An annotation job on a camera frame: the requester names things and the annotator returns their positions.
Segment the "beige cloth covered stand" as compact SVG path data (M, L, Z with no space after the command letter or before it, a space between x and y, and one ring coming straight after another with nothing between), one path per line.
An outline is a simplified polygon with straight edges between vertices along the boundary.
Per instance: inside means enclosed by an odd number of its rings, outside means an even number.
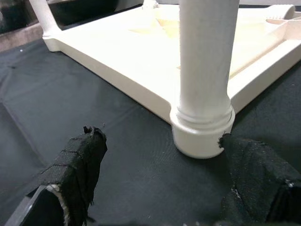
M0 52L27 44L42 38L43 30L40 23L14 30L0 35Z

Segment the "black tablecloth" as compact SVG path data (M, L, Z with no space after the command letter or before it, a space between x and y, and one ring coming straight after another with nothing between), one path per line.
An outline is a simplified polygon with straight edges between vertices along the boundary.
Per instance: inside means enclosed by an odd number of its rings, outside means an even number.
M89 215L98 226L187 226L221 217L231 186L225 154L180 153L171 127L43 41L0 53L0 226L33 176L84 126L107 153Z

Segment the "white plastic table top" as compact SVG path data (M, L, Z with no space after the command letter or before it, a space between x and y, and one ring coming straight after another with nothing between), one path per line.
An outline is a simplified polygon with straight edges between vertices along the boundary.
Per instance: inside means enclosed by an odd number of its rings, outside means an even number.
M234 115L301 60L301 6L292 19L267 19L264 8L240 8L227 94ZM172 126L177 148L187 156L219 155L226 133L195 133L176 114L180 97L180 4L144 5L61 30L44 39Z

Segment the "white plastic table leg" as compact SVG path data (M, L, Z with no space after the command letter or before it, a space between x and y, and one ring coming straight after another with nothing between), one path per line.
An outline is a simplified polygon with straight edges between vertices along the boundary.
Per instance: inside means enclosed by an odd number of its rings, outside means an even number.
M29 2L43 30L43 39L49 39L58 34L61 29L58 27L47 1L29 0Z
M227 85L240 0L180 0L177 118L195 133L223 134L235 118Z
M267 19L292 19L295 12L295 6L292 4L278 4L267 7Z

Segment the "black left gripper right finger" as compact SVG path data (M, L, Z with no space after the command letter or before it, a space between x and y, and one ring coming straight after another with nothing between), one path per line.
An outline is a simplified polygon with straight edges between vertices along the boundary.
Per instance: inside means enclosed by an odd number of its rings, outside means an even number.
M222 199L226 226L301 226L301 173L266 143L225 134L232 185Z

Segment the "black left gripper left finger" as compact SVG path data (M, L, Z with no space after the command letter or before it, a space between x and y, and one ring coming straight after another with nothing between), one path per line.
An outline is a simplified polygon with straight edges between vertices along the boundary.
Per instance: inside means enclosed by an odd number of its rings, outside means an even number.
M83 129L25 186L21 202L4 226L87 225L107 145L101 129Z

